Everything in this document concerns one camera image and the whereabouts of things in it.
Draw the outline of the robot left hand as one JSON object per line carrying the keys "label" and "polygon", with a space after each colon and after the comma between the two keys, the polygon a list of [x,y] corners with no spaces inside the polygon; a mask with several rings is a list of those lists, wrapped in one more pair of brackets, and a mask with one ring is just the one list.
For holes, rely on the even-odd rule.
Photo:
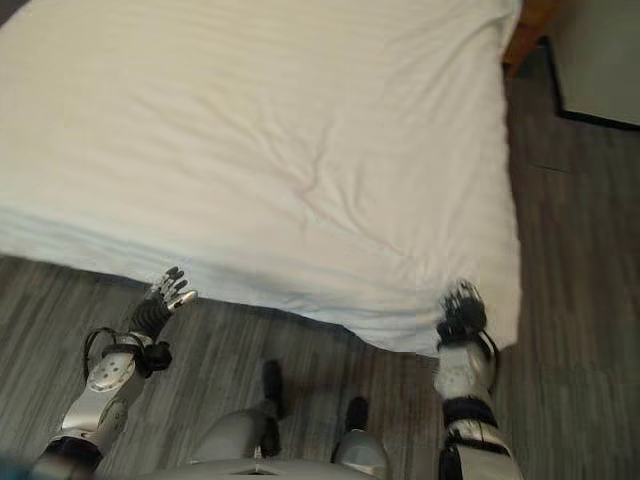
{"label": "robot left hand", "polygon": [[178,266],[166,270],[153,282],[134,309],[129,331],[155,342],[174,313],[198,297],[188,289],[189,280]]}

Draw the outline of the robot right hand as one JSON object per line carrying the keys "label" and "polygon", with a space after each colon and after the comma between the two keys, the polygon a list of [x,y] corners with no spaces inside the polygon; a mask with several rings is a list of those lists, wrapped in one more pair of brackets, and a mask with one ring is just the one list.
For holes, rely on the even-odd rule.
{"label": "robot right hand", "polygon": [[441,306],[444,317],[436,327],[438,348],[468,341],[486,327],[485,304],[476,287],[466,279],[449,289]]}

